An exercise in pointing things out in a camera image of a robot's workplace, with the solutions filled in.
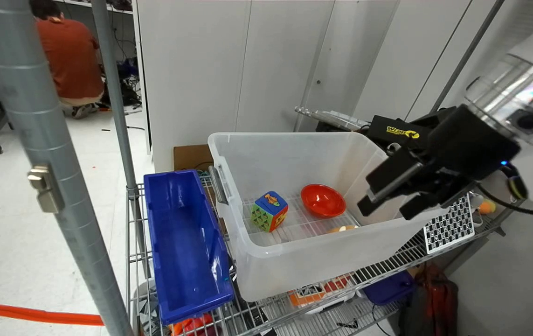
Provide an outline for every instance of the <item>white floor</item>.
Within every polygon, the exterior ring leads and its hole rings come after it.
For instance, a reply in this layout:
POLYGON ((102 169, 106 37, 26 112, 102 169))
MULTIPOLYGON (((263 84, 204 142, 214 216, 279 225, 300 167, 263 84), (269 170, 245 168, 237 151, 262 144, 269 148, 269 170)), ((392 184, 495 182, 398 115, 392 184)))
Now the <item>white floor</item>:
MULTIPOLYGON (((145 127, 143 115, 126 117, 130 126, 145 127)), ((67 119, 72 141, 109 250, 124 289, 125 176, 110 113, 82 120, 67 119)), ((136 177, 153 172, 146 154, 145 132, 128 131, 136 177)), ((42 213, 26 180, 30 169, 15 132, 0 134, 0 304, 49 311, 97 313, 53 215, 42 213)), ((387 321, 381 326, 390 334, 387 321)), ((0 317, 0 336, 100 336, 101 327, 50 325, 0 317)), ((363 334, 383 335, 377 327, 363 334)))

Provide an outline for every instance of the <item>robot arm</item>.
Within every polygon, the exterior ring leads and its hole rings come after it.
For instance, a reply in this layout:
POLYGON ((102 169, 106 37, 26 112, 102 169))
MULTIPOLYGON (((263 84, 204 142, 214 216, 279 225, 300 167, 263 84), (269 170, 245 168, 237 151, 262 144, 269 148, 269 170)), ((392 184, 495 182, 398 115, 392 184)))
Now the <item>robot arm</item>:
POLYGON ((373 119, 365 135, 400 147, 366 177, 369 190, 358 202, 363 215, 399 195, 415 194, 401 207, 406 219, 437 204, 445 208, 508 162, 533 181, 533 34, 472 83, 465 99, 412 123, 373 119))

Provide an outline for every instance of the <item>colorful block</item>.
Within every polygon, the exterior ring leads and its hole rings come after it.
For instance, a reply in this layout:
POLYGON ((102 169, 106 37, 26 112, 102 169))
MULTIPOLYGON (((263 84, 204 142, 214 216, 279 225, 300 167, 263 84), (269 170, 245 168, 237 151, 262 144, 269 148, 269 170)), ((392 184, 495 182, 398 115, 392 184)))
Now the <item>colorful block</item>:
POLYGON ((251 220, 266 232, 272 232, 287 216, 287 202, 274 191, 260 196, 252 206, 251 220))

